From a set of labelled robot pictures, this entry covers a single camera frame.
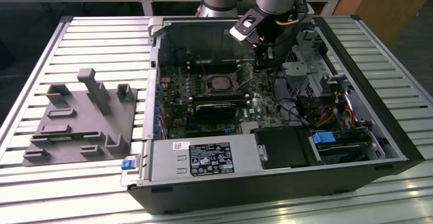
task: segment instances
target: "metal slatted table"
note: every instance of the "metal slatted table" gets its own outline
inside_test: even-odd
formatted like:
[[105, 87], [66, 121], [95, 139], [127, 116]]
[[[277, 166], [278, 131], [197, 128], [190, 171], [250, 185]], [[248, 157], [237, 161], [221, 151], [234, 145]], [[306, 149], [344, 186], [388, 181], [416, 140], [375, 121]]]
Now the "metal slatted table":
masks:
[[[326, 20], [427, 158], [421, 165], [379, 179], [353, 193], [161, 216], [146, 213], [121, 185], [122, 160], [23, 167], [23, 153], [49, 104], [49, 86], [67, 83], [70, 90], [85, 90], [77, 71], [86, 67], [97, 70], [97, 79], [107, 88], [129, 83], [139, 89], [131, 153], [141, 151], [150, 64], [149, 17], [77, 17], [59, 24], [0, 129], [0, 223], [432, 221], [432, 97], [363, 21], [351, 17]], [[332, 55], [331, 58], [343, 73], [337, 59]]]

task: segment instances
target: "warning label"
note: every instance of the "warning label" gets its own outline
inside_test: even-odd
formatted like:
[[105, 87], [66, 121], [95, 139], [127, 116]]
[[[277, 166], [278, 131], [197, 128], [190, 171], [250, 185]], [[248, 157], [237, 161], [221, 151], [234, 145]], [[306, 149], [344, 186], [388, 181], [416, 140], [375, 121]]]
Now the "warning label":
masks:
[[190, 161], [194, 177], [236, 172], [229, 142], [190, 145]]

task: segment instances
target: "table leg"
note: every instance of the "table leg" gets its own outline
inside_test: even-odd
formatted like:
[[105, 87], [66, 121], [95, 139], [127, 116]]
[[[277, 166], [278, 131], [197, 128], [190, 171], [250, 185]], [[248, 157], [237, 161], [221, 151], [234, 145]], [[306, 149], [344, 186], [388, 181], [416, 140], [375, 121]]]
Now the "table leg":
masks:
[[154, 9], [151, 7], [153, 0], [141, 0], [143, 6], [145, 16], [154, 16]]
[[333, 15], [340, 0], [328, 0], [321, 15]]

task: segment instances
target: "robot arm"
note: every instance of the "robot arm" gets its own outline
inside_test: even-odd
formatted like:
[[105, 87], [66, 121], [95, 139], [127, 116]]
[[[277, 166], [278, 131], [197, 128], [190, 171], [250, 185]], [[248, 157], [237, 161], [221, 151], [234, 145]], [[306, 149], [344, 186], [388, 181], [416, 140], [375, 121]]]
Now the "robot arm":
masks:
[[[202, 0], [198, 16], [238, 17], [237, 1]], [[296, 0], [256, 0], [254, 8], [249, 10], [230, 29], [234, 39], [241, 43], [249, 43], [254, 48], [257, 60], [254, 69], [260, 69], [257, 65], [264, 64], [264, 57], [269, 53], [269, 48], [286, 40], [282, 39], [276, 42], [288, 26], [296, 25], [305, 19], [306, 8], [302, 13], [302, 18], [297, 18]]]

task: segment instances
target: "barcode sticker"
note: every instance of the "barcode sticker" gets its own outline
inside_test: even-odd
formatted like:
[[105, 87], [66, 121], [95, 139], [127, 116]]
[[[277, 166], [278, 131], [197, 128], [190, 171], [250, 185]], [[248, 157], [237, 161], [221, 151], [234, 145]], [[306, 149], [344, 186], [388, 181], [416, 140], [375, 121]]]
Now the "barcode sticker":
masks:
[[174, 150], [188, 150], [190, 147], [190, 142], [174, 142]]

